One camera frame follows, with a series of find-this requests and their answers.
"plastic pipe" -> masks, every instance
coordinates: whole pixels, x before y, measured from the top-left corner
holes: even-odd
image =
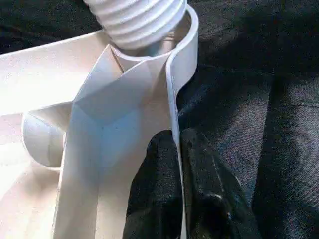
[[[84,0],[119,47],[135,50],[164,38],[182,20],[187,0]]]

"dark cloth background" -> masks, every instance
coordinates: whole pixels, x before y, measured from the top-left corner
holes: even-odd
[[[319,1],[188,2],[199,64],[180,129],[239,178],[263,238],[319,238]],[[0,53],[98,29],[81,0],[0,0]]]

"curved plastic edge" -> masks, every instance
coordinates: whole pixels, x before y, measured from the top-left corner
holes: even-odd
[[[30,112],[25,112],[23,113],[23,116],[22,116],[22,124],[21,124],[21,134],[22,134],[22,145],[23,145],[23,148],[25,149],[25,151],[28,153],[28,155],[30,156],[32,162],[34,162],[36,165],[39,165],[45,169],[48,169],[48,170],[51,170],[51,171],[55,171],[55,172],[60,172],[61,171],[61,167],[48,167],[48,166],[45,166],[43,164],[41,164],[40,162],[38,162],[30,153],[27,145],[26,145],[26,142],[25,142],[25,133],[24,133],[24,130],[25,130],[25,125],[27,124],[27,115],[30,115],[34,118],[36,118],[34,115],[32,115]]]
[[[194,75],[197,68],[197,51],[198,51],[198,17],[195,10],[187,5],[186,10],[191,18],[191,27],[187,36],[181,41],[176,49],[169,56],[166,63],[166,80],[169,100],[169,110],[171,116],[172,134],[178,151],[178,160],[180,166],[180,178],[182,180],[183,197],[184,180],[181,165],[181,152],[179,142],[179,124],[178,109],[176,105],[176,96],[178,91],[185,85]],[[187,238],[187,220],[186,208],[184,206],[183,223],[181,239]]]

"white plastic part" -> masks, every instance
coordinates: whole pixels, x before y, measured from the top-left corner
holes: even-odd
[[[0,238],[48,239],[59,174],[31,161],[21,122],[22,114],[0,115]]]
[[[72,106],[54,239],[121,238],[131,183],[148,142],[172,129],[179,149],[175,98],[197,66],[198,18],[191,7],[180,26],[187,32],[168,53],[132,57],[108,46],[98,59]],[[111,62],[118,66],[108,74]]]
[[[23,115],[24,147],[35,162],[48,169],[60,170],[71,106],[71,102],[60,103]]]
[[[26,113],[22,121],[23,144],[35,162],[59,170],[63,154],[64,132]]]
[[[162,40],[182,20],[187,0],[84,0],[111,40],[138,49]]]
[[[108,43],[99,31],[0,55],[0,115],[74,100]]]

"black fabric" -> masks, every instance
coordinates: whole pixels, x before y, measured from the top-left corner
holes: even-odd
[[[171,131],[150,141],[132,182],[123,239],[176,239],[183,204],[177,148]]]
[[[0,0],[0,54],[99,29],[82,0]]]
[[[272,84],[253,209],[269,238],[319,237],[319,76]]]
[[[237,176],[263,238],[318,238],[319,1],[188,2],[199,65],[178,93],[180,129]],[[0,0],[0,53],[96,29],[81,0]]]

